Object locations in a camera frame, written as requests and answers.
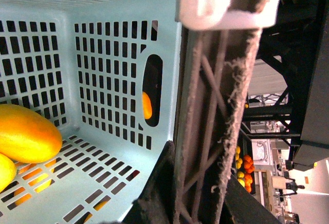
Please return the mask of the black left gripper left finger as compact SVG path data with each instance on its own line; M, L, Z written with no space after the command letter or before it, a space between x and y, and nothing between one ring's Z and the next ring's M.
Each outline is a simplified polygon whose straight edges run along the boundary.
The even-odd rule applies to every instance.
M123 223L172 223L175 145L167 141Z

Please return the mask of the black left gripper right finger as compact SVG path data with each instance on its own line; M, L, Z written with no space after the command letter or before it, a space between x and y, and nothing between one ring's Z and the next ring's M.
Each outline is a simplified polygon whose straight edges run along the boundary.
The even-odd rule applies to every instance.
M220 223L279 223L279 220L248 193L235 177L231 177Z

